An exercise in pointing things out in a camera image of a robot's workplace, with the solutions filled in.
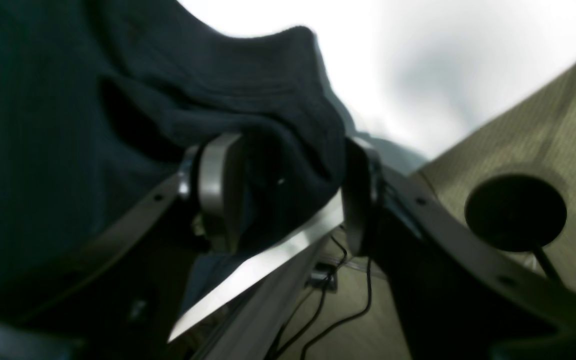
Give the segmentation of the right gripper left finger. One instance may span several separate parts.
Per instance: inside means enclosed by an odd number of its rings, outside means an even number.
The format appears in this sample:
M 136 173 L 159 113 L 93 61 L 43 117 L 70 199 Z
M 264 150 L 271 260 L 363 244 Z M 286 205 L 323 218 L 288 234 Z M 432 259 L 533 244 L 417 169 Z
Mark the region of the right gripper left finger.
M 196 257 L 240 241 L 246 139 L 191 146 L 101 235 L 0 285 L 0 360 L 157 360 Z

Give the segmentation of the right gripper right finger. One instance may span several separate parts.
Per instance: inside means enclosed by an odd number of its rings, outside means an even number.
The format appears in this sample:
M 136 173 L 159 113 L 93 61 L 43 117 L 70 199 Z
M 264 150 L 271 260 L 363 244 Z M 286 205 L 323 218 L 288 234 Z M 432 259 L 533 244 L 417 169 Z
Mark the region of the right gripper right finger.
M 345 139 L 350 251 L 387 276 L 414 360 L 576 360 L 576 293 L 478 239 L 422 187 Z

